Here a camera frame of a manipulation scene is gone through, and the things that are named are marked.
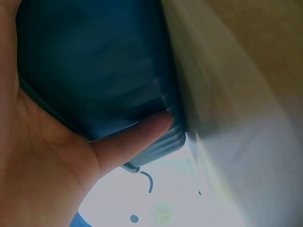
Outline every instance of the curved blue line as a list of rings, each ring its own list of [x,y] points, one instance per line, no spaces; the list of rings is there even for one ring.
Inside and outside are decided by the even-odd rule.
[[[143,174],[143,175],[145,175],[145,176],[147,176],[148,179],[150,180],[151,185],[150,185],[150,189],[149,189],[148,193],[151,193],[151,192],[152,192],[152,187],[153,187],[153,180],[152,180],[152,177],[151,177],[148,173],[146,173],[146,172],[141,171],[140,173]]]

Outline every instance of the finger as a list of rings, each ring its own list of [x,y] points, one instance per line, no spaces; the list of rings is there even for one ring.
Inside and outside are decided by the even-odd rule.
[[[168,112],[159,112],[118,134],[92,142],[101,177],[128,162],[163,135],[171,125]]]

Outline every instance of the blue dot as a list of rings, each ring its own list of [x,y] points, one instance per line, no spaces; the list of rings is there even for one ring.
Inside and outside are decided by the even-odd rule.
[[[138,216],[132,215],[132,216],[131,216],[131,221],[132,221],[133,223],[137,223],[137,222],[139,221]]]

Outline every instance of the hand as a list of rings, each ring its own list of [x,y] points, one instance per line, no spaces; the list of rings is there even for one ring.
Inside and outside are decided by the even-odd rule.
[[[95,182],[153,143],[171,118],[157,113],[93,143],[61,125],[19,88],[20,2],[0,0],[0,226],[65,227]]]

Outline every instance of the blurred object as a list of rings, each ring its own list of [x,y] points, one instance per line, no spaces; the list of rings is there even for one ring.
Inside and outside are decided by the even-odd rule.
[[[23,0],[20,85],[93,141],[167,110],[172,126],[125,165],[132,172],[185,143],[182,106],[160,0]]]
[[[302,226],[303,2],[162,3],[208,226]]]

